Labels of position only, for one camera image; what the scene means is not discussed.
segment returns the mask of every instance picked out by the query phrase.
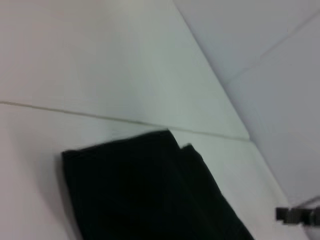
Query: black fabric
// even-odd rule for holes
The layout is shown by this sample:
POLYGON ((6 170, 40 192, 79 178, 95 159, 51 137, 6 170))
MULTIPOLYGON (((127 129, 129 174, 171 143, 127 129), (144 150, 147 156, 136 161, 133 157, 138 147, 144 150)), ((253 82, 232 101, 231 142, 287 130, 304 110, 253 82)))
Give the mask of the black fabric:
POLYGON ((252 240, 191 145, 169 131, 62 153, 84 240, 252 240))

